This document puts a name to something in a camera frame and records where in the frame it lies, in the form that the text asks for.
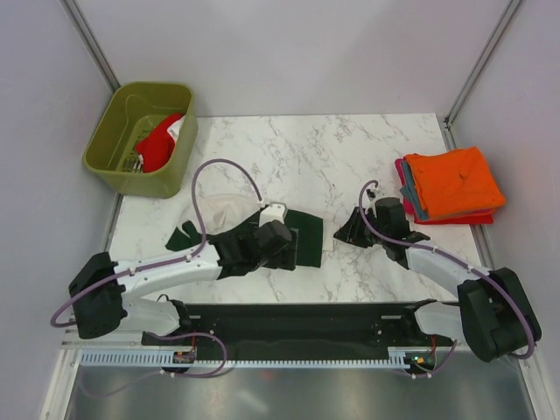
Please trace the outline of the cream green Charlie Brown shirt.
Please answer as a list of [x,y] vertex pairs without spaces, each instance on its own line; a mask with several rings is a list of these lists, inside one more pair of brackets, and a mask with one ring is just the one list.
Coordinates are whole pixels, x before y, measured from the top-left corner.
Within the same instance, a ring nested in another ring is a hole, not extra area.
[[286,209],[277,215],[272,213],[277,203],[260,208],[236,194],[201,198],[198,205],[222,277],[241,277],[259,268],[318,269],[323,253],[333,249],[333,241],[326,239],[327,225],[313,214]]

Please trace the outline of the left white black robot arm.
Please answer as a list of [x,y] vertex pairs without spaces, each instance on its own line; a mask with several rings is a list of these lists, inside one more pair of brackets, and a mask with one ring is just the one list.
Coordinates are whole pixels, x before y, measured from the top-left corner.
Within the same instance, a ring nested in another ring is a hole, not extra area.
[[279,220],[242,223],[188,248],[146,262],[92,256],[68,287],[78,335],[92,340],[116,330],[155,333],[185,343],[192,323],[175,301],[147,297],[180,286],[244,277],[260,268],[294,270],[298,231]]

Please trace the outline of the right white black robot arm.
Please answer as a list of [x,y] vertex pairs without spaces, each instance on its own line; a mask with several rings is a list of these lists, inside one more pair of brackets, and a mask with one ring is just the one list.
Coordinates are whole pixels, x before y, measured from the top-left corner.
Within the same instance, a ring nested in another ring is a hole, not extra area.
[[471,265],[440,248],[410,228],[399,199],[379,199],[372,208],[357,206],[333,237],[363,249],[379,245],[391,261],[457,299],[454,304],[425,300],[412,305],[411,316],[400,324],[410,344],[443,336],[467,344],[484,362],[505,355],[527,359],[535,351],[542,328],[517,274]]

